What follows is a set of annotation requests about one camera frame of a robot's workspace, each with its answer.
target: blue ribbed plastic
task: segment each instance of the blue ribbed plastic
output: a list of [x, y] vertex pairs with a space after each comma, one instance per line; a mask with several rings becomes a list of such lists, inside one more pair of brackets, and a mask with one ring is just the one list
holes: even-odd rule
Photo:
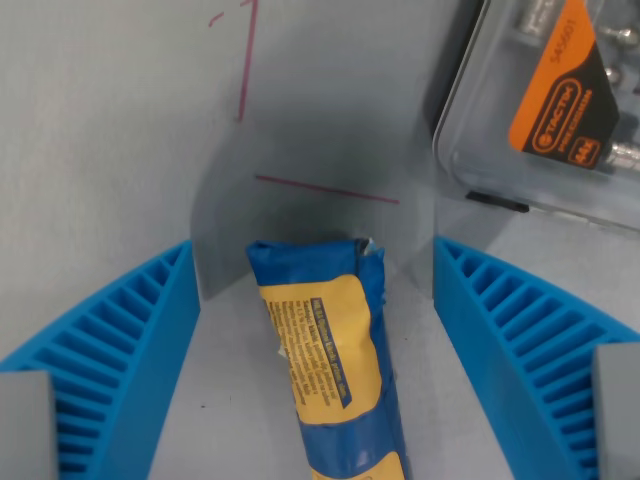
[[446, 238], [435, 307], [517, 480], [598, 479], [596, 345], [640, 335], [512, 265]]
[[61, 480], [147, 477], [199, 313], [186, 242], [91, 296], [0, 364], [51, 374]]

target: gray table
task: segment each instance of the gray table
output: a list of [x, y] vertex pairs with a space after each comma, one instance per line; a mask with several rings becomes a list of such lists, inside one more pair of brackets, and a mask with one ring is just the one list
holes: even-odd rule
[[243, 247], [372, 236], [388, 249], [386, 317], [416, 478], [509, 478], [433, 310], [434, 211], [440, 232], [636, 327], [640, 257], [634, 235], [436, 202], [423, 100], [432, 113], [425, 90], [442, 83], [441, 53], [460, 40], [465, 5], [263, 1], [238, 124], [251, 7], [4, 2], [0, 355], [192, 237], [202, 315], [151, 478], [308, 478], [286, 365]]

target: orange sticker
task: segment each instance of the orange sticker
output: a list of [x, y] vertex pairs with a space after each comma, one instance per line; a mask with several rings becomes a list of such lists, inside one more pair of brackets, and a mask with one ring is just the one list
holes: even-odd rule
[[516, 150], [594, 168], [618, 121], [583, 0], [567, 0], [509, 130]]

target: wrapped package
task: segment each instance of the wrapped package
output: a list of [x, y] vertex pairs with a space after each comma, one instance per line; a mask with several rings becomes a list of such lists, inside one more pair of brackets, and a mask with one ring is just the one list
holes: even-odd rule
[[369, 240], [257, 242], [247, 254], [289, 360], [314, 480], [408, 480], [384, 325], [384, 251]]

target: red pen mark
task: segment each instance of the red pen mark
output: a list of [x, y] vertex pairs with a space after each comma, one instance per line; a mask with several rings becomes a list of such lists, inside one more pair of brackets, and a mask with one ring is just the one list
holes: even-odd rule
[[392, 203], [394, 205], [400, 205], [399, 200], [393, 198], [379, 197], [377, 195], [367, 195], [366, 193], [350, 192], [349, 190], [342, 190], [340, 188], [329, 188], [321, 185], [313, 185], [311, 183], [296, 182], [295, 180], [287, 180], [285, 178], [269, 177], [267, 175], [256, 175], [256, 180], [262, 180], [264, 182], [278, 183], [280, 185], [288, 185], [290, 187], [306, 188], [307, 190], [313, 190], [316, 192], [324, 193], [336, 193], [338, 195], [344, 195], [345, 197], [361, 198], [363, 200], [372, 200], [376, 202]]
[[238, 123], [244, 119], [244, 108], [247, 104], [247, 92], [249, 91], [249, 71], [251, 70], [251, 57], [253, 56], [253, 41], [256, 37], [256, 21], [258, 20], [258, 0], [244, 0], [240, 6], [251, 6], [251, 21], [249, 23], [249, 39], [247, 40], [247, 52], [244, 57], [244, 72], [242, 74], [242, 87], [240, 89], [240, 105], [238, 106]]
[[219, 20], [220, 18], [222, 18], [222, 16], [223, 16], [223, 15], [224, 15], [224, 12], [219, 13], [218, 15], [216, 15], [215, 17], [213, 17], [213, 18], [211, 19], [211, 21], [209, 22], [209, 28], [213, 27], [213, 23], [214, 23], [216, 20]]

